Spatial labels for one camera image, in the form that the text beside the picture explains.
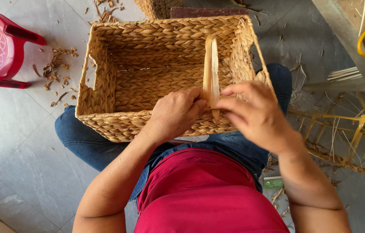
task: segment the jeans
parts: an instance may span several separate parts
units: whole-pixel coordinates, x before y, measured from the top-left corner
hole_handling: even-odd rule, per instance
[[[289,69],[276,64],[268,64],[279,107],[286,114],[292,94],[292,76]],[[57,136],[71,152],[98,171],[112,162],[129,143],[114,143],[75,118],[75,106],[67,106],[55,121]],[[241,132],[211,134],[205,141],[175,146],[166,142],[158,146],[150,156],[129,201],[135,199],[144,188],[149,172],[169,154],[186,148],[205,148],[221,152],[245,167],[254,177],[256,188],[262,192],[258,182],[263,168],[267,165],[268,151],[247,140]]]

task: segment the gray tile floor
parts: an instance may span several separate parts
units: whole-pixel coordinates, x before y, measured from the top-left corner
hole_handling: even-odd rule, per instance
[[[120,21],[145,18],[131,0],[121,0],[125,10],[115,10]],[[251,12],[254,29],[259,37],[267,63],[278,62],[292,68],[302,54],[302,63],[308,77],[294,72],[298,89],[303,82],[325,81],[330,71],[353,66],[343,46],[310,0],[244,0],[252,8],[263,9],[266,16]],[[231,1],[186,0],[185,6],[203,8],[232,8]],[[89,183],[98,174],[93,168],[63,147],[54,131],[54,121],[63,111],[63,103],[75,104],[69,97],[55,107],[54,92],[66,91],[58,85],[51,91],[43,89],[45,80],[35,75],[32,64],[42,67],[51,59],[52,48],[78,49],[79,57],[66,57],[70,68],[62,77],[70,76],[67,89],[77,89],[90,27],[86,21],[96,19],[91,0],[0,0],[0,13],[22,27],[43,35],[47,47],[26,43],[24,64],[15,79],[32,82],[25,90],[0,88],[0,219],[18,233],[70,233],[74,214]],[[256,14],[261,26],[254,18]],[[258,56],[255,62],[260,64]],[[92,69],[87,72],[91,82]],[[325,101],[323,93],[302,93],[295,108],[310,109]],[[195,137],[190,140],[204,140]],[[343,180],[337,190],[348,210],[354,232],[365,232],[365,176],[340,169],[337,176]],[[263,176],[278,175],[277,169]],[[275,191],[264,192],[267,198]],[[277,200],[278,212],[287,210],[287,199]],[[126,207],[127,231],[132,232],[137,219],[136,206]],[[290,215],[284,218],[291,224]]]

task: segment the braided weave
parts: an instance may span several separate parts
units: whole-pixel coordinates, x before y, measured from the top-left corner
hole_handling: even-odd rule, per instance
[[[219,59],[219,86],[258,80],[249,55],[255,45],[264,81],[272,86],[248,15],[158,19],[94,24],[85,64],[96,64],[94,87],[83,69],[76,117],[113,142],[131,141],[150,119],[159,98],[172,91],[203,86],[205,39],[214,34]],[[197,118],[183,136],[226,133],[235,128],[220,113]]]

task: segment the red shirt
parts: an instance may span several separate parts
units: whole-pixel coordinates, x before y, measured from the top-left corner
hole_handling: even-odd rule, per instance
[[[163,159],[138,197],[138,232],[289,232],[251,174],[216,151],[189,148]]]

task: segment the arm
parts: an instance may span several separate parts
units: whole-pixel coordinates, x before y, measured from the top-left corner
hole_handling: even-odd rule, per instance
[[[198,87],[160,99],[138,136],[87,188],[73,232],[126,232],[124,208],[150,155],[157,146],[184,134],[206,104]]]
[[[248,102],[224,98],[216,107],[231,111],[227,118],[248,140],[278,155],[296,232],[351,232],[334,187],[287,122],[270,88],[261,82],[241,82],[221,92],[233,93],[244,93]]]

